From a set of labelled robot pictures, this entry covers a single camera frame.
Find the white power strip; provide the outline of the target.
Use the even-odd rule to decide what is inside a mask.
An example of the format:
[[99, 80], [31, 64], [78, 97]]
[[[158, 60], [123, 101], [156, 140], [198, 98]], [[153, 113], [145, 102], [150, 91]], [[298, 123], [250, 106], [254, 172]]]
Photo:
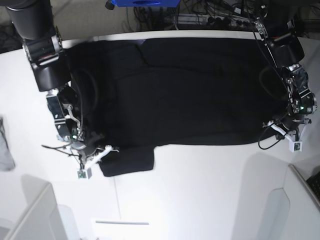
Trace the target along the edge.
[[189, 14], [182, 13], [177, 17], [165, 17], [165, 23], [177, 25], [198, 25], [198, 26], [213, 26], [221, 25], [226, 27], [249, 27], [250, 21], [247, 18], [240, 16], [229, 15], [208, 15], [208, 14]]

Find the black T-shirt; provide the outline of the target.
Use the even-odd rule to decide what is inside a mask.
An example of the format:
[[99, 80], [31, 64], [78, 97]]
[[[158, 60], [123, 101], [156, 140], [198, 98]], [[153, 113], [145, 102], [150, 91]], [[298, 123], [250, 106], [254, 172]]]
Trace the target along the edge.
[[164, 145], [229, 146], [273, 136], [286, 92], [256, 42], [236, 38], [154, 38], [84, 42], [67, 57], [84, 121], [119, 149], [99, 163], [105, 177], [150, 171]]

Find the white bin lower right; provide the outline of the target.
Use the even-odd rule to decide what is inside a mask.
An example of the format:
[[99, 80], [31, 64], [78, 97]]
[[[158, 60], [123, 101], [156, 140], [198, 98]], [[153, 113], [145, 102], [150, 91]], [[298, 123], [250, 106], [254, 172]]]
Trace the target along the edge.
[[259, 240], [318, 240], [320, 201], [294, 165], [286, 172], [283, 187], [267, 198]]

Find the black keyboard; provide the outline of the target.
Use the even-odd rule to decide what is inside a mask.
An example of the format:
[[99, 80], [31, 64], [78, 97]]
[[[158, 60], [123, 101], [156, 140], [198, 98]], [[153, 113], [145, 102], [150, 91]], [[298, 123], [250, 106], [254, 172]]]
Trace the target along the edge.
[[312, 192], [315, 194], [317, 199], [320, 199], [320, 174], [311, 176], [307, 181], [307, 184], [310, 186]]

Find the blue box at top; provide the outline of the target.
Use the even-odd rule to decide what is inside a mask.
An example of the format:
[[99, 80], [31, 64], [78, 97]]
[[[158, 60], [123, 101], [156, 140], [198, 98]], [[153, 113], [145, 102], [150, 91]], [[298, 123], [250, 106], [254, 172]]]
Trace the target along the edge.
[[117, 7], [170, 7], [175, 8], [180, 0], [111, 0]]

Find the white bin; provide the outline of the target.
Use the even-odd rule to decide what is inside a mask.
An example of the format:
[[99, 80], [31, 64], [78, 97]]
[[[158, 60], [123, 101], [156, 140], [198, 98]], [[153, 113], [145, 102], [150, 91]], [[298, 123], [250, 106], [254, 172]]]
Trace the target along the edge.
[[47, 182], [28, 205], [6, 240], [67, 240], [51, 183]]
[[286, 172], [283, 187], [267, 198], [259, 240], [318, 240], [320, 201], [294, 165]]

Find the white bin lower left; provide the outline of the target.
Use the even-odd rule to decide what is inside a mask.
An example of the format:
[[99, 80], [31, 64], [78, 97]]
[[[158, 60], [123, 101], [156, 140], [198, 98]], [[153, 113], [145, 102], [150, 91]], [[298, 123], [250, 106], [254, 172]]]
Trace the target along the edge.
[[6, 240], [67, 240], [51, 183], [47, 182], [28, 205]]

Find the grey cloth at left edge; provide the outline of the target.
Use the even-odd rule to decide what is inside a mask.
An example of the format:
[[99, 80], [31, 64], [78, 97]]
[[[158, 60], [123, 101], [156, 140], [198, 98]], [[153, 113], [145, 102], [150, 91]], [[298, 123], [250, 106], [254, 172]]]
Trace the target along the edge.
[[9, 172], [15, 168], [15, 162], [10, 152], [3, 117], [0, 117], [0, 171]]

